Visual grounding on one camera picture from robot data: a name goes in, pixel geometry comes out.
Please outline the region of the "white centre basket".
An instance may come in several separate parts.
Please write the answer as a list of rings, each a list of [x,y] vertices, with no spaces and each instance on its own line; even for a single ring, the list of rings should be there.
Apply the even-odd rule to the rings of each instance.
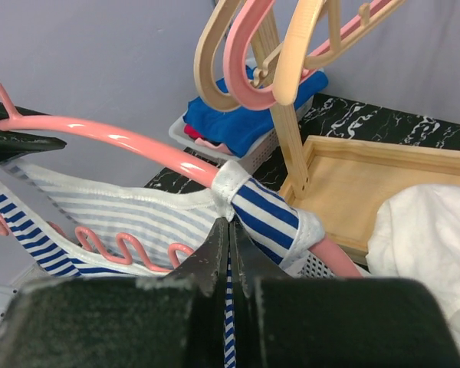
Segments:
[[[336,275],[309,251],[292,261],[284,271],[293,278],[329,279]]]

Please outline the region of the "cream wooden hanger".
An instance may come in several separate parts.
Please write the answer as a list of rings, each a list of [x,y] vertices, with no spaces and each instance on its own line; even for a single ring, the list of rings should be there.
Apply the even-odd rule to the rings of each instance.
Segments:
[[[328,16],[329,45],[327,52],[308,56],[307,49],[320,15]],[[290,105],[297,96],[304,68],[314,69],[334,61],[359,37],[355,31],[370,22],[370,6],[364,4],[358,16],[340,26],[339,1],[299,1],[292,15],[275,70],[272,93],[281,105]]]

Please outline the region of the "pink red folded clothes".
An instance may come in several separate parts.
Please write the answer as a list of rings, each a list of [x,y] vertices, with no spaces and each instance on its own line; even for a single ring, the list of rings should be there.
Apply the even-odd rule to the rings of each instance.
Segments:
[[[216,152],[224,153],[232,156],[233,153],[224,143],[214,143],[207,140],[201,133],[195,130],[192,126],[186,124],[183,128],[184,134],[191,138],[197,145],[207,147]]]

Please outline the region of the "wooden clothes rack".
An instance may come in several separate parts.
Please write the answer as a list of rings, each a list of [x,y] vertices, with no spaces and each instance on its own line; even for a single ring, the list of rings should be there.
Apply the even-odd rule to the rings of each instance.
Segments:
[[[370,22],[354,32],[359,37],[348,49],[400,6],[366,4]],[[328,16],[322,13],[307,55],[325,53],[328,45]],[[271,114],[288,170],[281,194],[293,206],[317,213],[349,255],[366,254],[377,210],[390,196],[419,184],[460,186],[460,151],[312,135],[303,140],[292,104],[276,101]]]

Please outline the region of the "white rear basket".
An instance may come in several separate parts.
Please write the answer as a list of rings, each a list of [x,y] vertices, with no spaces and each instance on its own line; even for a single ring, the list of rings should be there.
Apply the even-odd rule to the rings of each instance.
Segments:
[[[217,164],[223,164],[228,160],[235,160],[238,161],[249,173],[254,173],[257,168],[272,154],[274,149],[279,146],[277,134],[273,127],[268,133],[257,139],[257,141],[255,141],[249,151],[242,158],[234,156],[234,154],[230,156],[224,153],[216,152],[207,147],[197,145],[191,138],[184,134],[183,128],[186,123],[182,119],[183,115],[179,117],[178,120],[176,120],[169,128],[169,136],[177,143],[186,146],[203,158]]]

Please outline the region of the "folded blue cloth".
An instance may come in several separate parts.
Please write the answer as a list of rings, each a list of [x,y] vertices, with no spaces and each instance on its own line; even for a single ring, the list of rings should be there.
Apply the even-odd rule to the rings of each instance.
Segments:
[[[323,71],[313,73],[299,86],[294,102],[295,111],[328,84],[329,80]],[[188,102],[182,119],[203,138],[225,144],[239,158],[245,156],[255,141],[274,127],[269,109],[253,111],[239,107],[230,112],[220,112],[207,106],[201,97]]]

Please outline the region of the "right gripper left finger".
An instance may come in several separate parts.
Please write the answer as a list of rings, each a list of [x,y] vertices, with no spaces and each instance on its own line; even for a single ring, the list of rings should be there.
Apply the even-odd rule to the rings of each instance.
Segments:
[[[0,325],[0,367],[221,367],[229,224],[165,277],[39,278]]]

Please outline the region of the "beige plastic hanger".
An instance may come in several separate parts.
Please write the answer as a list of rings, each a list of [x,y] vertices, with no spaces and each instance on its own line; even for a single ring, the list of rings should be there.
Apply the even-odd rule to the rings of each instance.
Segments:
[[[241,106],[230,92],[224,92],[217,86],[214,75],[216,52],[224,38],[227,40],[222,56],[223,75],[226,77],[231,71],[241,71],[245,66],[246,53],[240,55],[236,63],[228,61],[227,53],[231,42],[235,40],[231,30],[238,24],[233,18],[243,13],[239,8],[240,4],[240,1],[216,3],[195,50],[193,70],[196,89],[206,104],[222,112],[233,111]],[[258,4],[265,5],[266,12],[258,19],[256,30],[244,35],[244,51],[252,47],[257,62],[257,71],[249,77],[249,85],[253,88],[260,87],[271,80],[281,51],[273,11],[274,3],[262,1]]]

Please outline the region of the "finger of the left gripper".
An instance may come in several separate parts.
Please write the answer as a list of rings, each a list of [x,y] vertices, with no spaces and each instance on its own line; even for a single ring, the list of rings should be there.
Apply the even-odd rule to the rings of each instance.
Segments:
[[[0,120],[6,117],[5,108],[0,103]],[[32,153],[62,150],[66,145],[66,142],[56,137],[0,130],[0,165]]]

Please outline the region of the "blue white striped top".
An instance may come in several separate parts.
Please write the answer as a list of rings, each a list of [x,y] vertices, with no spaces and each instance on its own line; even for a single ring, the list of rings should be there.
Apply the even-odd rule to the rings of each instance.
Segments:
[[[234,162],[210,189],[172,194],[66,176],[24,160],[4,171],[44,193],[77,228],[67,239],[0,182],[1,223],[53,276],[114,276],[175,268],[174,244],[201,246],[216,219],[241,220],[253,242],[283,269],[325,236],[319,218],[294,209]]]

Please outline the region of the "white basket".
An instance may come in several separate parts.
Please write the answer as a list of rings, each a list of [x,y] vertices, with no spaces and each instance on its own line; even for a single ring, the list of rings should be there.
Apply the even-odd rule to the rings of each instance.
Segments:
[[[293,278],[329,279],[336,275],[309,251],[292,261],[284,271]]]
[[[179,117],[178,120],[176,120],[169,128],[169,136],[177,143],[186,146],[203,158],[217,164],[223,164],[228,160],[235,160],[238,161],[249,173],[254,173],[257,168],[272,154],[274,149],[279,146],[277,134],[273,127],[268,133],[257,139],[257,141],[255,141],[249,151],[242,158],[234,156],[234,154],[230,156],[224,153],[216,152],[207,147],[197,145],[191,138],[184,134],[183,128],[186,123],[182,119],[183,115]]]

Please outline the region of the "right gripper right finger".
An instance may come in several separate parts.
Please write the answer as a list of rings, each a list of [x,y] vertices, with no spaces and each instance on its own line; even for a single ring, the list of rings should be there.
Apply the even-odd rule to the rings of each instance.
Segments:
[[[293,278],[229,226],[239,367],[460,367],[441,309],[405,278]]]

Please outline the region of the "white tank top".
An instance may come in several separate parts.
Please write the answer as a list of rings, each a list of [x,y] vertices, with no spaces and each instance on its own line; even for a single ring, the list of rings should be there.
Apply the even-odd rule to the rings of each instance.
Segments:
[[[460,349],[460,186],[412,186],[387,199],[367,247],[371,274],[429,289]]]

